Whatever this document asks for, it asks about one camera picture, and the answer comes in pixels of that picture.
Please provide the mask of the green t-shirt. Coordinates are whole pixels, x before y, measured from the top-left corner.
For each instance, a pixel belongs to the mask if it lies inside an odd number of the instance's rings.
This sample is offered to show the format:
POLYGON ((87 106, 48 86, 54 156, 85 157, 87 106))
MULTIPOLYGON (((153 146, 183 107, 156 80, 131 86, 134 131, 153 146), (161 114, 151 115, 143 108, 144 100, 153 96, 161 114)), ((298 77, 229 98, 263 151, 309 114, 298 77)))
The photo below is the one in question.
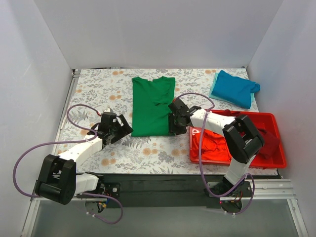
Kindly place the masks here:
POLYGON ((168 105, 174 99, 175 78, 132 78, 132 137, 168 136, 168 105))

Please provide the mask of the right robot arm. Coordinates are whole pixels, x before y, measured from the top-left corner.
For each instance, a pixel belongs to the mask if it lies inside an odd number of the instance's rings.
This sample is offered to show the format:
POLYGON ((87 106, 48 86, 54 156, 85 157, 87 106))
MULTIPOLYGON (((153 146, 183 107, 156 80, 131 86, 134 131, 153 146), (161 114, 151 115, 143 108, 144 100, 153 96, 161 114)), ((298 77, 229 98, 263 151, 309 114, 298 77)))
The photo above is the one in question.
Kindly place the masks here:
POLYGON ((201 129, 198 162, 202 180, 209 194, 220 198, 234 192, 249 175, 248 168, 251 162, 264 146, 264 139, 251 119, 247 115, 222 116, 198 106, 189 108, 179 98, 168 107, 171 110, 168 114, 168 129, 171 135, 186 133, 188 126, 201 129), (201 162, 201 146, 205 130, 224 137, 232 156, 228 171, 222 181, 213 188, 210 188, 206 182, 201 162))

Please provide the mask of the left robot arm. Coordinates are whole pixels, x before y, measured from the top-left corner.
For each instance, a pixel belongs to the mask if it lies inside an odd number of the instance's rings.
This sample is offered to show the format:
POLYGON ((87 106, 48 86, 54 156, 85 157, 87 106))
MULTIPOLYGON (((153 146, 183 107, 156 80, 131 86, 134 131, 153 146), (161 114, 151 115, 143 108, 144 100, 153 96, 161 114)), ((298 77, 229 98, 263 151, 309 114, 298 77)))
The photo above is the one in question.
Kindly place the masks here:
POLYGON ((67 204, 73 196, 84 192, 98 194, 101 175, 77 174, 77 167, 106 145, 117 142, 132 131, 124 115, 104 112, 101 121, 90 128, 82 143, 57 156, 47 155, 44 158, 36 182, 36 195, 60 204, 67 204))

